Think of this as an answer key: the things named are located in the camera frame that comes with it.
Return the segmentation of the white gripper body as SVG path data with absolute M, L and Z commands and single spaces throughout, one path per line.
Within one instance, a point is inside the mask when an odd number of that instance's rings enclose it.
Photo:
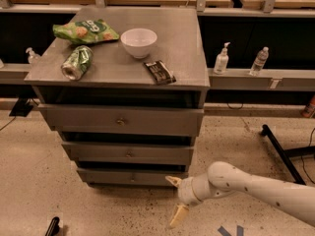
M 192 177 L 185 178 L 178 186 L 178 198 L 180 202 L 187 206 L 195 206 L 197 204 L 197 198 L 193 192 L 192 181 Z

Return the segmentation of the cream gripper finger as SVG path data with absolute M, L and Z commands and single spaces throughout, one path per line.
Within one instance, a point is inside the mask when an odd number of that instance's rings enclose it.
M 171 219 L 169 221 L 169 227 L 171 229 L 178 226 L 188 215 L 189 207 L 183 204 L 178 204 L 174 207 Z
M 178 188 L 182 182 L 182 180 L 178 177 L 174 176 L 166 176 L 165 180 L 168 181 L 172 186 Z

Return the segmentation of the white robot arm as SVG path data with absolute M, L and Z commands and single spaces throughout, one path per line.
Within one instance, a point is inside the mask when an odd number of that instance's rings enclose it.
M 246 173 L 222 161 L 212 163 L 195 177 L 180 179 L 166 176 L 177 188 L 179 203 L 169 222 L 175 228 L 188 215 L 189 208 L 207 199 L 241 192 L 275 207 L 311 226 L 315 226 L 315 188 Z

